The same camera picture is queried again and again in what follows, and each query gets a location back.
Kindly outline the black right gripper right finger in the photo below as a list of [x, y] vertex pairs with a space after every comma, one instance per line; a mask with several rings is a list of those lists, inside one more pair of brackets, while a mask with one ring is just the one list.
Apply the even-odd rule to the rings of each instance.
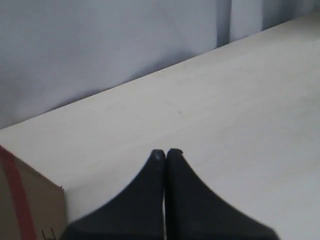
[[274, 240], [275, 231], [215, 194], [180, 149], [165, 162], [165, 225], [168, 240]]

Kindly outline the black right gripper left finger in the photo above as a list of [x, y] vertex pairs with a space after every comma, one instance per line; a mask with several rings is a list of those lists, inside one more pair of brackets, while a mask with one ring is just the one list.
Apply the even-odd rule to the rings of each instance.
[[163, 240], [166, 155], [154, 149], [143, 168], [117, 196], [72, 222], [62, 240]]

